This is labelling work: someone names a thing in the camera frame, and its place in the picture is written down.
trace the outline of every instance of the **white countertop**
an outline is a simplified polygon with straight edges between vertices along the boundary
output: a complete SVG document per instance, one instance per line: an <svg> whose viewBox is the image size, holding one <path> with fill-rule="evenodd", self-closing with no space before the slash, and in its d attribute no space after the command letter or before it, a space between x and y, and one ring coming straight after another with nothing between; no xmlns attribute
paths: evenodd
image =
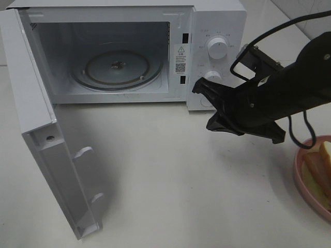
<svg viewBox="0 0 331 248"><path fill-rule="evenodd" d="M243 43L287 20L270 1L243 1ZM259 47L286 65L309 40L295 26ZM0 65L5 63L0 44ZM330 134L331 105L308 111ZM331 224L292 178L296 146L205 129L211 112L184 103L56 109L72 151L92 146L109 208L103 230L77 241L20 135L8 71L0 67L0 247L258 248L331 245ZM301 115L294 132L309 133ZM285 130L286 119L278 121Z"/></svg>

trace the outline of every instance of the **control panel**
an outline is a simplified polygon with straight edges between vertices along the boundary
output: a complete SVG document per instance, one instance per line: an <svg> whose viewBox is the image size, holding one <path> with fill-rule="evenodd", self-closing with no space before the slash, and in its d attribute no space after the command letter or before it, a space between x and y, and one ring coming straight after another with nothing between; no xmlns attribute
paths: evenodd
<svg viewBox="0 0 331 248"><path fill-rule="evenodd" d="M189 110L213 109L203 95L191 93L199 78L204 77L215 83L233 86L235 78L230 73L230 66L240 49L245 20L244 10L195 13L187 97Z"/></svg>

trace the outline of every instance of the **robotic arm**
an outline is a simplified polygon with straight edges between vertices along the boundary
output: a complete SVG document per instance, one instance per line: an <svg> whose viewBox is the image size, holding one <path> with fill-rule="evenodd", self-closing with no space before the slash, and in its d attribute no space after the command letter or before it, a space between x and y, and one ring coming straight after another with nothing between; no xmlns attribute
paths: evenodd
<svg viewBox="0 0 331 248"><path fill-rule="evenodd" d="M315 133L307 120L306 110L331 102L331 32L311 40L295 63L287 67L281 66L254 44L296 22L329 15L331 11L294 19L243 47L231 72L246 82L236 88L200 78L192 92L203 94L217 110L208 121L207 129L257 135L270 138L277 144L284 142L285 131L275 120L288 117L292 140L305 149L314 146ZM249 80L234 72L233 68L239 62L254 71L255 77ZM304 113L305 123L313 137L310 146L301 144L292 133L291 115L299 112Z"/></svg>

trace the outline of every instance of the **qr code sticker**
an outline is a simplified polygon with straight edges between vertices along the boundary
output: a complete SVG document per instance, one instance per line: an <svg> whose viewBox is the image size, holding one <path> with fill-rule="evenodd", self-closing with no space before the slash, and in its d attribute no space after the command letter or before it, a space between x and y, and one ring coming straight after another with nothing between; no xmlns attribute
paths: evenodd
<svg viewBox="0 0 331 248"><path fill-rule="evenodd" d="M185 63L176 64L176 72L185 72Z"/></svg>

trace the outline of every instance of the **black cable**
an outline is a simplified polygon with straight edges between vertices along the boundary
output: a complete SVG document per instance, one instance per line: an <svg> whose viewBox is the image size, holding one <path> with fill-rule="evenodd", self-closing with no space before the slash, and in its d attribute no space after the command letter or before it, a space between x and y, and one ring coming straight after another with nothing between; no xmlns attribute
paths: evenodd
<svg viewBox="0 0 331 248"><path fill-rule="evenodd" d="M292 118L291 118L291 116L288 116L288 119L289 119L289 133L290 133L290 137L291 137L292 141L298 147L303 148L303 149L310 149L316 144L316 134L315 134L314 129L312 128L311 124L308 122L307 112L303 111L303 113L304 113L305 124L306 124L306 126L307 126L307 128L308 128L308 130L311 134L311 141L312 141L311 145L310 146L304 145L296 139L296 137L293 134L293 130L292 130Z"/></svg>
<svg viewBox="0 0 331 248"><path fill-rule="evenodd" d="M256 43L258 43L259 41L263 40L264 38L268 37L269 35L272 35L273 33L280 31L283 28L286 28L288 26L291 26L295 23L298 22L302 22L302 21L307 21L307 20L312 20L312 19L317 19L317 18L322 18L322 17L328 17L331 16L331 10L325 11L325 12L320 12L320 13L316 13L316 14L308 14L308 15L304 15L302 17L298 17L298 18L294 18L293 20L290 20L288 22L285 22L283 24L280 24L277 27L274 27L273 29L270 29L269 31L265 32L264 34L258 36L257 38L255 38L252 42L250 42L246 48L242 51L242 53L238 56L238 58L233 62L233 64L230 67L230 71L233 75L235 75L236 77L243 79L245 81L248 81L249 79L240 75L239 73L234 71L234 68L236 67L236 65L241 61L241 59L245 56L245 54L248 52L248 50L253 47Z"/></svg>

